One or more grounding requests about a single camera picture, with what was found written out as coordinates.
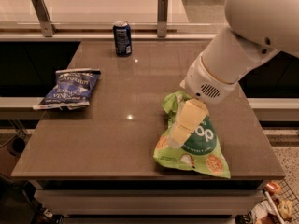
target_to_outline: snack bag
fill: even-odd
[[[230,178],[206,105],[178,91],[167,95],[162,107],[168,114],[168,129],[161,135],[153,158],[163,167]]]
[[[86,107],[100,75],[100,70],[89,68],[56,71],[56,86],[33,109],[73,110]]]

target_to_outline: blue soda can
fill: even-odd
[[[113,24],[115,50],[118,56],[129,56],[132,53],[131,27],[127,21]]]

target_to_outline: blue chip bag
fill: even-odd
[[[56,86],[33,109],[73,110],[86,107],[100,75],[100,70],[89,68],[56,71]]]

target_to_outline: gray table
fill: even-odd
[[[44,112],[12,176],[31,180],[36,198],[66,217],[248,212],[264,183],[284,173],[240,87],[208,106],[231,179],[166,169],[152,158],[167,125],[161,102],[182,91],[207,43],[134,41],[132,56],[120,58],[112,41],[82,42],[69,67],[101,70],[91,105]]]

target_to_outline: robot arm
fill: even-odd
[[[299,0],[226,0],[229,23],[195,59],[182,82],[191,96],[216,104],[249,71],[280,51],[299,57]]]

